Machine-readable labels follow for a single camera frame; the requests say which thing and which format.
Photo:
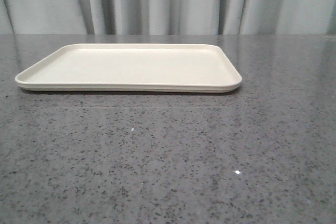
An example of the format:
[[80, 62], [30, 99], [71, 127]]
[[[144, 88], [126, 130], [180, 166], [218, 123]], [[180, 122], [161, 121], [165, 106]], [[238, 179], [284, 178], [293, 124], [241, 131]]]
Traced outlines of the grey-white pleated curtain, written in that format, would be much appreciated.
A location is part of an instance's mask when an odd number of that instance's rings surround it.
[[2, 34], [334, 34], [335, 0], [1, 0]]

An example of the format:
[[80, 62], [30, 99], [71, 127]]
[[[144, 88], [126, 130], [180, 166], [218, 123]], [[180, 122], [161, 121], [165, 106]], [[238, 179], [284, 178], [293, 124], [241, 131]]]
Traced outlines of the cream rectangular plastic tray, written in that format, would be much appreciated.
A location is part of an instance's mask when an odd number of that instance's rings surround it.
[[225, 93], [242, 77], [208, 44], [72, 44], [19, 73], [30, 91]]

